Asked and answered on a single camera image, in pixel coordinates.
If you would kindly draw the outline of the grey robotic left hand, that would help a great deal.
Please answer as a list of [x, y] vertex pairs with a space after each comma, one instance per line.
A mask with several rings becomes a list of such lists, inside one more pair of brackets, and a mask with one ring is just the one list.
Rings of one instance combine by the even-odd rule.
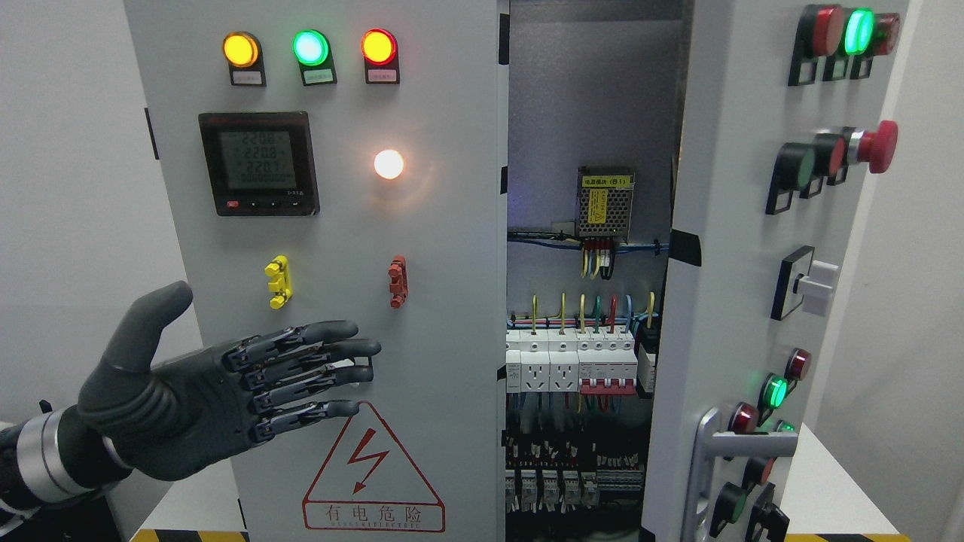
[[321, 392], [374, 377], [381, 343], [351, 321], [320, 321], [217, 344], [152, 367], [160, 336], [193, 301], [173, 282], [134, 301], [82, 385], [78, 412], [121, 461], [176, 481], [279, 434], [357, 414]]

